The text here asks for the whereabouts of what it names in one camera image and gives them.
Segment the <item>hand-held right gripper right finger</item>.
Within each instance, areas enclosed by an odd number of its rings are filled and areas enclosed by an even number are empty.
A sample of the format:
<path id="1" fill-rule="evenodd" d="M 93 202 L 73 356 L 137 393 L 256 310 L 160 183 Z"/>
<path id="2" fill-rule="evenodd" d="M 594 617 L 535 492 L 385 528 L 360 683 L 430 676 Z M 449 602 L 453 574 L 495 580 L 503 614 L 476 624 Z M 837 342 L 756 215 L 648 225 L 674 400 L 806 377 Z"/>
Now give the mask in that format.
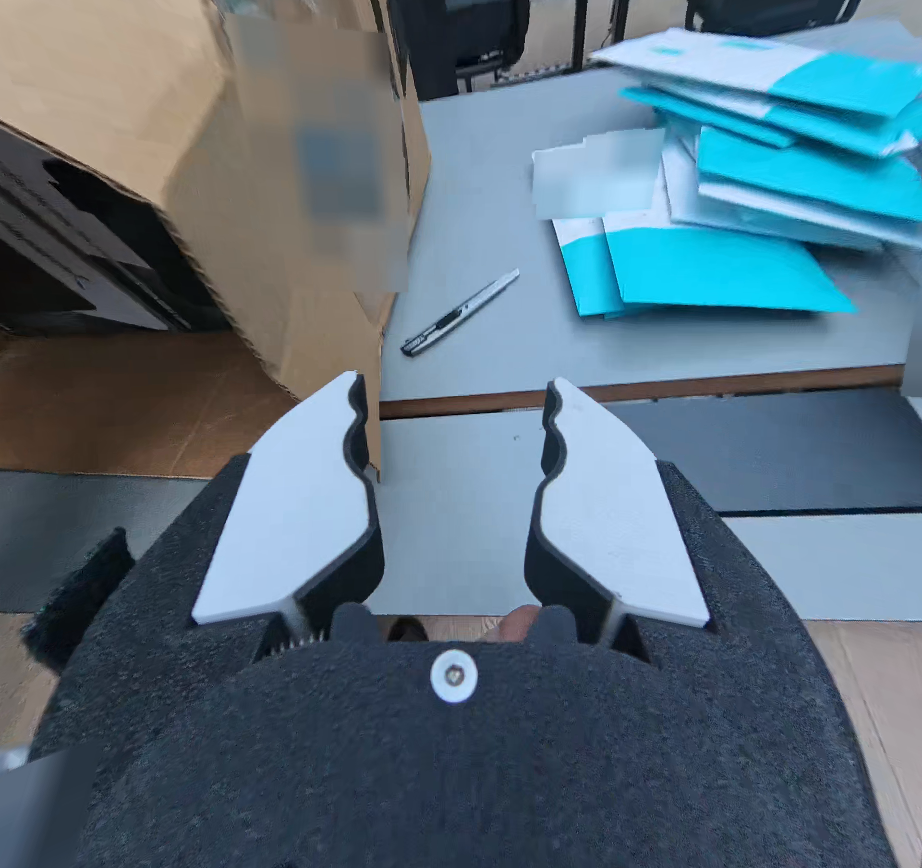
<path id="1" fill-rule="evenodd" d="M 704 628 L 710 612 L 654 453 L 564 378 L 547 385 L 545 441 L 524 580 L 581 643 L 611 647 L 625 620 Z"/>

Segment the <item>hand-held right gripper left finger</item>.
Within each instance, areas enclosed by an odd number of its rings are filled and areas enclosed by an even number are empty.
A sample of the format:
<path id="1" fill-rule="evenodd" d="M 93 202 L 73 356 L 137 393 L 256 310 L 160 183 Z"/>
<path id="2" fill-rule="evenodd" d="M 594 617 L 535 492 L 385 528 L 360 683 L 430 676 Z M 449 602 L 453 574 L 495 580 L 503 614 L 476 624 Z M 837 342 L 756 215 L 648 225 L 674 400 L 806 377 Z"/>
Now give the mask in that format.
<path id="1" fill-rule="evenodd" d="M 276 421 L 248 451 L 192 608 L 198 625 L 276 613 L 329 631 L 385 571 L 363 375 L 347 371 Z"/>

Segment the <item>grey utility knife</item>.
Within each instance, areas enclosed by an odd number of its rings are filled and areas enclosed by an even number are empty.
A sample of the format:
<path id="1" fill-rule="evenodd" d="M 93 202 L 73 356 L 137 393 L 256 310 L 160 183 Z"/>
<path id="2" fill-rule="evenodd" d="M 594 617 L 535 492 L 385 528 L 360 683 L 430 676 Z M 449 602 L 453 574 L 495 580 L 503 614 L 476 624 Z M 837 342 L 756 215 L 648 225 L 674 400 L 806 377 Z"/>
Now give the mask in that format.
<path id="1" fill-rule="evenodd" d="M 520 270 L 502 275 L 496 281 L 485 286 L 467 298 L 460 305 L 438 318 L 429 327 L 414 337 L 407 339 L 400 347 L 400 352 L 409 358 L 414 358 L 429 350 L 436 343 L 456 331 L 465 322 L 486 305 L 498 298 L 507 288 L 520 277 Z"/>

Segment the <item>stack of teal white packets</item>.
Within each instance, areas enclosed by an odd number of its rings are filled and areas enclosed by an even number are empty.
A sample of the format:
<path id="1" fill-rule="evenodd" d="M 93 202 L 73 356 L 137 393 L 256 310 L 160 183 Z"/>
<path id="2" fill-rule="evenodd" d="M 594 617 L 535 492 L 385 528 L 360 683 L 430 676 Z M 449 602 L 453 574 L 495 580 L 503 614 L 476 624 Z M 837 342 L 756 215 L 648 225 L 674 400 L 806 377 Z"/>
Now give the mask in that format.
<path id="1" fill-rule="evenodd" d="M 669 29 L 592 60 L 656 123 L 532 154 L 580 317 L 853 313 L 814 248 L 920 253 L 920 38 L 899 21 Z"/>

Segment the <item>brown cardboard box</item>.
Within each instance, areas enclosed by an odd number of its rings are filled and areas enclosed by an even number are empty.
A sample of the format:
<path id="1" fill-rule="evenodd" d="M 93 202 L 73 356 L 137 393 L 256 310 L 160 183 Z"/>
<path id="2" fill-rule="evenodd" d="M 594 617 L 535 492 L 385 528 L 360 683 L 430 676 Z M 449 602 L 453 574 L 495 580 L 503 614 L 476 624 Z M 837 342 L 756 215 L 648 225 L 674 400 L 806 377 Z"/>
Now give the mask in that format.
<path id="1" fill-rule="evenodd" d="M 204 478 L 383 350 L 432 155 L 388 0 L 2 0 L 2 126 L 155 207 L 230 330 L 169 327 L 2 189 L 59 288 L 2 320 L 2 467 Z"/>

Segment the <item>person's right hand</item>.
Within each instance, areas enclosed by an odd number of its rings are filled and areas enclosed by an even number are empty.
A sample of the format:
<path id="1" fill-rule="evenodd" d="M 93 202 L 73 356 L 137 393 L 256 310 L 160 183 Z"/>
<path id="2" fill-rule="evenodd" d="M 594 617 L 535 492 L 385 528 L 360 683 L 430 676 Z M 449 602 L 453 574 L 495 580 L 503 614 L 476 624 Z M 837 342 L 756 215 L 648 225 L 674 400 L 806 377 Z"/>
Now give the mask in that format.
<path id="1" fill-rule="evenodd" d="M 531 626 L 542 611 L 541 606 L 526 604 L 510 611 L 493 628 L 493 639 L 499 643 L 519 643 L 525 640 Z"/>

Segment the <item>black mesh office chair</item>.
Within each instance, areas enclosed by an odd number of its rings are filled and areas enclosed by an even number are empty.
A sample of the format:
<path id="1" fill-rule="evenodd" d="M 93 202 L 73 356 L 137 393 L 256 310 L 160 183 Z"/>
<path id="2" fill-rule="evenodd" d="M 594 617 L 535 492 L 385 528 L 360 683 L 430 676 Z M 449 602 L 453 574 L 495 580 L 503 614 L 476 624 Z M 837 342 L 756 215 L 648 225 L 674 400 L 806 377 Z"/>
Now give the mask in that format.
<path id="1" fill-rule="evenodd" d="M 530 0 L 388 0 L 419 101 L 458 94 L 501 75 L 524 54 Z"/>

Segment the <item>black desk frame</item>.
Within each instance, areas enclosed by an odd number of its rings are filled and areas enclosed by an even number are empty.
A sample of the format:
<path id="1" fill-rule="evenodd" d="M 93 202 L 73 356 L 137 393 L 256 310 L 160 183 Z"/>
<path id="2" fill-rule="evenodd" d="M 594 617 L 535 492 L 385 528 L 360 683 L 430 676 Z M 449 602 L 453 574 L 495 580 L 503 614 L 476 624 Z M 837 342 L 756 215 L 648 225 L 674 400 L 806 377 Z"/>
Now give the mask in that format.
<path id="1" fill-rule="evenodd" d="M 625 1 L 629 0 L 530 0 L 518 72 L 549 76 L 582 69 L 593 52 L 611 40 Z"/>

